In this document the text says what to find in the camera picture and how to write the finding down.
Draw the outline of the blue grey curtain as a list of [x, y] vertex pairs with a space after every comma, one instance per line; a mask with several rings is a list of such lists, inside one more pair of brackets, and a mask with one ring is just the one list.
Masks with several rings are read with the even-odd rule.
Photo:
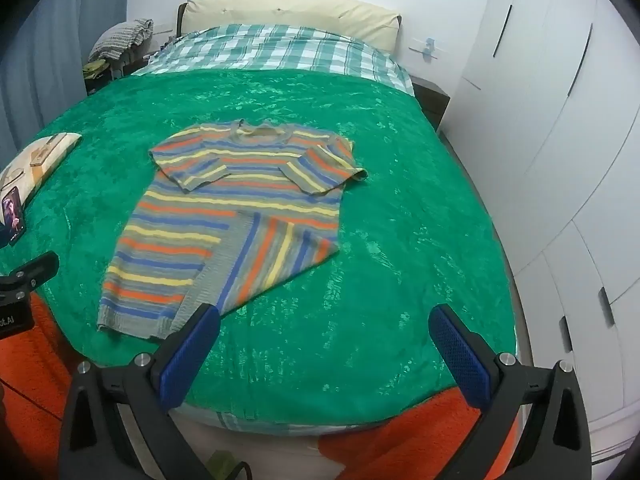
[[40, 0], [1, 53], [1, 163], [85, 99], [82, 66], [127, 0]]

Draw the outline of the striped knit t-shirt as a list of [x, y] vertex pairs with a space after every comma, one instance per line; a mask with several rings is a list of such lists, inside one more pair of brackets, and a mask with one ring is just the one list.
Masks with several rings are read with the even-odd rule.
[[151, 150], [154, 178], [116, 243], [98, 324], [143, 339], [201, 304], [227, 314], [336, 253], [352, 141], [303, 125], [194, 125]]

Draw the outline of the white wardrobe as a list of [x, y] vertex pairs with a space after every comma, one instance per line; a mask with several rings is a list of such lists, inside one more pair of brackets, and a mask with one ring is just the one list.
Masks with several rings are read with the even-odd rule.
[[442, 128], [533, 361], [575, 367], [605, 477], [639, 432], [638, 40], [612, 0], [487, 0]]

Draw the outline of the black smartphone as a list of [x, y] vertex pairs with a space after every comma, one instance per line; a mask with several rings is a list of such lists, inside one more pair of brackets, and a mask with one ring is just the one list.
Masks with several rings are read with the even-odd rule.
[[14, 186], [1, 201], [2, 227], [1, 246], [14, 245], [26, 231], [20, 190]]

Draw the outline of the green checkered sheet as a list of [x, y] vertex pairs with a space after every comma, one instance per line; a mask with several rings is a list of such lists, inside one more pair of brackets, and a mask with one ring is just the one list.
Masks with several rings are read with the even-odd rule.
[[189, 32], [152, 55], [137, 74], [191, 70], [309, 70], [414, 93], [408, 72], [389, 54], [356, 38], [303, 26], [231, 24]]

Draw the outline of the cream headboard cushion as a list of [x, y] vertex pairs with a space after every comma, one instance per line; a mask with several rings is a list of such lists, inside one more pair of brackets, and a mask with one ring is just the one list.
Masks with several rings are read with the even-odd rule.
[[311, 27], [392, 54], [401, 15], [359, 0], [188, 0], [178, 7], [176, 34], [228, 24]]

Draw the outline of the green bedspread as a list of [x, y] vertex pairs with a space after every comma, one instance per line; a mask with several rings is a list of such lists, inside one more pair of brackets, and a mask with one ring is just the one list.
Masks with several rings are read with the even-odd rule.
[[516, 347], [494, 226], [405, 91], [304, 70], [134, 75], [46, 129], [63, 132], [78, 143], [2, 270], [55, 252], [41, 297], [104, 366], [213, 304], [221, 331], [182, 406], [198, 422], [390, 419], [454, 383], [427, 328], [439, 304]]

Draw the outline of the grey clothes pile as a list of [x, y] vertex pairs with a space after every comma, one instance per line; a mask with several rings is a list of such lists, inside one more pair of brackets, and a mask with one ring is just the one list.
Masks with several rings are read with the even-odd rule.
[[107, 29], [93, 45], [88, 61], [117, 61], [128, 50], [141, 47], [153, 36], [152, 18], [136, 18], [118, 23]]

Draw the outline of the wall socket with blue plug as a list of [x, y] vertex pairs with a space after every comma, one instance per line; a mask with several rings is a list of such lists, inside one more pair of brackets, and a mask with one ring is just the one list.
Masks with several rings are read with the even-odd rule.
[[436, 40], [433, 37], [428, 37], [424, 40], [413, 39], [409, 42], [408, 49], [420, 55], [425, 63], [439, 60]]

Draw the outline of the patterned cream pillow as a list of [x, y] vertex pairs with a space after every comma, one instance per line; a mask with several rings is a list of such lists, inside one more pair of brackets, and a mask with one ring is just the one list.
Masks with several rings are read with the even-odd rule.
[[27, 204], [80, 139], [79, 133], [60, 132], [28, 144], [1, 171], [1, 197], [16, 188], [22, 204]]

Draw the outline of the orange rug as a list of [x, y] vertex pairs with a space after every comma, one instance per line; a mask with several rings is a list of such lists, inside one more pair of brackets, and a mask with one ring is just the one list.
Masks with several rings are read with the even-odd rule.
[[[1, 413], [43, 479], [58, 476], [58, 440], [72, 371], [80, 362], [37, 295], [35, 326], [1, 341]], [[433, 479], [480, 412], [451, 388], [380, 428], [323, 436], [319, 453], [343, 466], [341, 479]]]

